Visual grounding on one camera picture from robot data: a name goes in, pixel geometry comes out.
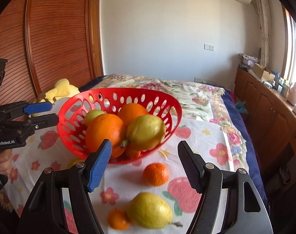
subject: green apple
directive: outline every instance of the green apple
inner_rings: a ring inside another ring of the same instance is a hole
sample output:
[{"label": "green apple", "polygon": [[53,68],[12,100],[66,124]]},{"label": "green apple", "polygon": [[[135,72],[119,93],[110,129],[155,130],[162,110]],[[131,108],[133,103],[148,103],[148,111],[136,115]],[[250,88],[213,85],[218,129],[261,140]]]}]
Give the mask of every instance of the green apple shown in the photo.
[{"label": "green apple", "polygon": [[85,126],[88,127],[88,125],[91,123],[91,121],[101,114],[104,114],[104,112],[101,110],[89,111],[84,118]]}]

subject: cabinet door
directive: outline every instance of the cabinet door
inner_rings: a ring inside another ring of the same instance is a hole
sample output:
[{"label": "cabinet door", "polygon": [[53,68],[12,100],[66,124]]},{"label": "cabinet door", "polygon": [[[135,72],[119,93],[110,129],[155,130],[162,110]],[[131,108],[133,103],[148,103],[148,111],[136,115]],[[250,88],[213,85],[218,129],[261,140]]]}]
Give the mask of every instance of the cabinet door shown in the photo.
[{"label": "cabinet door", "polygon": [[273,101],[267,95],[261,93],[255,111],[246,123],[247,130],[256,150],[261,139],[268,132],[272,124],[273,106]]},{"label": "cabinet door", "polygon": [[241,71],[238,70],[237,72],[237,79],[236,79],[236,85],[235,85],[235,94],[241,101],[244,101],[244,95],[245,91],[247,89],[247,81],[245,80],[243,74]]},{"label": "cabinet door", "polygon": [[249,80],[247,82],[247,90],[245,92],[245,107],[248,110],[249,114],[252,115],[255,108],[256,108],[256,104],[258,101],[258,98],[260,96],[260,92],[257,90],[256,88],[256,80],[254,80],[254,82],[252,80]]},{"label": "cabinet door", "polygon": [[294,133],[294,126],[281,113],[275,115],[269,131],[257,149],[261,169],[266,169],[280,155]]}]

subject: pear stem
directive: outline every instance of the pear stem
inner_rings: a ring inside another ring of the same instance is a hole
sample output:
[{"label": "pear stem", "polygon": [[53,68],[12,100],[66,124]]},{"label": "pear stem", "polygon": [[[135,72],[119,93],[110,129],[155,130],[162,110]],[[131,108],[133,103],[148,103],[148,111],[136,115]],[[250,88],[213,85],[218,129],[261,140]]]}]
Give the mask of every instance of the pear stem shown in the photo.
[{"label": "pear stem", "polygon": [[124,141],[121,142],[120,147],[121,148],[125,148],[127,146],[127,144],[129,144],[129,143],[130,143],[130,140],[129,139],[126,139],[126,140],[124,140]]},{"label": "pear stem", "polygon": [[171,222],[170,224],[176,225],[176,227],[182,227],[183,226],[180,222]]}]

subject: blue gripper pad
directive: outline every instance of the blue gripper pad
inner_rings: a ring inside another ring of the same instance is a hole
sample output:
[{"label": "blue gripper pad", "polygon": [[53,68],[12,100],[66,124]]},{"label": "blue gripper pad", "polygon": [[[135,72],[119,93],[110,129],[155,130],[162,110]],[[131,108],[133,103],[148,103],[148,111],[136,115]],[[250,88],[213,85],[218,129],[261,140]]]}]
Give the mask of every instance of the blue gripper pad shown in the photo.
[{"label": "blue gripper pad", "polygon": [[34,113],[43,113],[52,110],[52,104],[50,102],[41,102],[35,104],[28,104],[24,108],[24,113],[34,114]]},{"label": "blue gripper pad", "polygon": [[105,139],[100,145],[99,149],[96,152],[89,154],[85,160],[87,165],[85,170],[87,171],[88,175],[87,189],[89,192],[93,192],[94,189],[99,186],[109,162],[111,152],[112,144],[110,140]]}]

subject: cardboard box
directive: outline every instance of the cardboard box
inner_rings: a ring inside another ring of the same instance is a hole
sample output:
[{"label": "cardboard box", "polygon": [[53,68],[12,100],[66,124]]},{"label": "cardboard box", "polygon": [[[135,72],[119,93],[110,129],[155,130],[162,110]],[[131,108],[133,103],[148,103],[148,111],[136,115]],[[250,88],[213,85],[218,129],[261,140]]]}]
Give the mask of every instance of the cardboard box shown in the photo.
[{"label": "cardboard box", "polygon": [[268,68],[265,68],[264,66],[261,66],[257,63],[255,63],[253,71],[263,81],[272,83],[272,81],[275,79],[275,75],[272,74]]}]

